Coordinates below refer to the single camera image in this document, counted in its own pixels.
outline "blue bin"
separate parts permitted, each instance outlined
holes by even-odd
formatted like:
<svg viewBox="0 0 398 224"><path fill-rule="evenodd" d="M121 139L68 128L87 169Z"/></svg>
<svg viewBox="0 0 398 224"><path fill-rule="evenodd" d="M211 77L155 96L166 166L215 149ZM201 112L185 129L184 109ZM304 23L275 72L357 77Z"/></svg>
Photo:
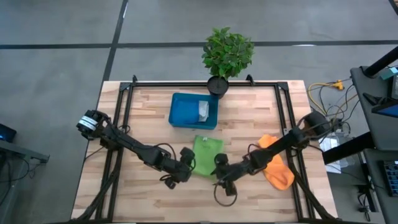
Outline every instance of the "blue bin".
<svg viewBox="0 0 398 224"><path fill-rule="evenodd" d="M199 101L209 102L209 117L199 120ZM210 95L174 93L170 107L169 123L179 128L215 129L217 126L218 98Z"/></svg>

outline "orange towel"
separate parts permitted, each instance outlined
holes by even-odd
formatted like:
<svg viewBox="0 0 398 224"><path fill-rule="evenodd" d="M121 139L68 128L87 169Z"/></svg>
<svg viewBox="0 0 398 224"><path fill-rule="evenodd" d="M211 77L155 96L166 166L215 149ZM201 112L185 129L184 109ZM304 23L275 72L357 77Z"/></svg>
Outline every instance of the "orange towel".
<svg viewBox="0 0 398 224"><path fill-rule="evenodd" d="M259 145L262 148L266 148L277 140L277 137L265 134L260 138ZM272 158L267 168L264 169L264 175L268 181L279 190L288 189L294 180L292 171L284 164L280 155L276 155Z"/></svg>

